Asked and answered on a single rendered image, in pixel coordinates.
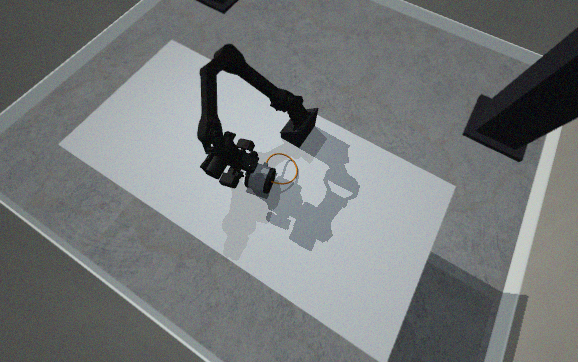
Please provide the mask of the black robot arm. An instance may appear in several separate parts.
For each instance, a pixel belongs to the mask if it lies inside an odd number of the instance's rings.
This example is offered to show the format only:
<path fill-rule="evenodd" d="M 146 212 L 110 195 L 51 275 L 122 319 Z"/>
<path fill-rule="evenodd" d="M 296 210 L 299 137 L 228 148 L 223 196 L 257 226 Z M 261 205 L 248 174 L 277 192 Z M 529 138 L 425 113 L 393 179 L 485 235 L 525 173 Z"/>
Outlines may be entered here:
<path fill-rule="evenodd" d="M 230 64 L 230 65 L 229 65 Z M 225 69 L 224 69 L 225 68 Z M 217 74 L 220 71 L 235 74 L 267 96 L 276 111 L 287 112 L 292 124 L 303 124 L 311 112 L 303 106 L 302 96 L 277 88 L 250 65 L 242 53 L 232 44 L 226 44 L 214 53 L 214 59 L 200 69 L 201 80 L 201 118 L 198 124 L 197 137 L 208 154 L 200 168 L 215 178 L 220 179 L 228 165 L 227 160 L 238 155 L 238 148 L 233 142 L 236 134 L 222 131 L 217 113 Z M 283 110 L 282 110 L 283 109 Z M 286 110 L 287 109 L 287 110 Z M 211 144 L 213 146 L 211 147 Z M 241 152 L 236 169 L 254 173 L 258 164 L 258 153 Z"/>

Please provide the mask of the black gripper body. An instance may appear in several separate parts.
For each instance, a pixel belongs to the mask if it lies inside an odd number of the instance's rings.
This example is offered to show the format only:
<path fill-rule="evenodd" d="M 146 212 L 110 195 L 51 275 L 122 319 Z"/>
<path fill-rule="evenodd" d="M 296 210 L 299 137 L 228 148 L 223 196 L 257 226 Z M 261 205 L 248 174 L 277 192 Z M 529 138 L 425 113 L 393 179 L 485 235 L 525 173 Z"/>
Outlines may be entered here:
<path fill-rule="evenodd" d="M 247 155 L 247 152 L 245 150 L 249 150 L 250 152 L 253 151 L 255 144 L 253 141 L 251 140 L 247 140 L 247 139 L 239 139 L 237 142 L 237 148 L 241 148 L 238 149 L 238 155 L 231 160 L 227 160 L 228 161 L 228 166 L 230 166 L 229 171 L 230 173 L 223 173 L 219 182 L 221 185 L 223 186 L 227 186 L 230 188 L 236 188 L 238 183 L 239 183 L 239 176 L 241 174 L 241 172 L 239 170 L 236 169 L 236 164 L 237 160 L 240 159 L 241 157 L 241 152 L 243 151 L 243 153 L 245 153 Z"/>

